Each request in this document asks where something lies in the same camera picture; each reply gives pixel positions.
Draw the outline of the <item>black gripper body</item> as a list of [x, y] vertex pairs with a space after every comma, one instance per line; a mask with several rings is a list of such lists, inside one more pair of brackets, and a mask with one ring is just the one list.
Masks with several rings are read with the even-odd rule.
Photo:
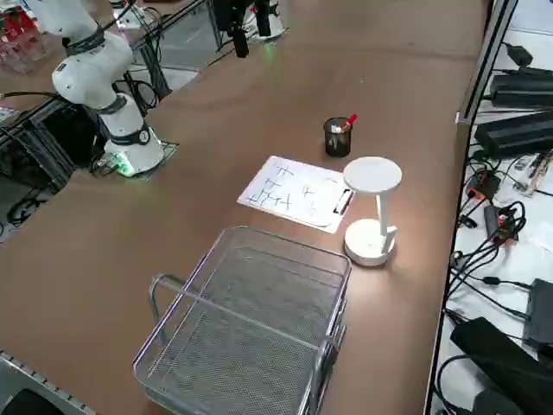
[[243, 0], [214, 0], [214, 14], [220, 31], [233, 31], [242, 25], [245, 13]]

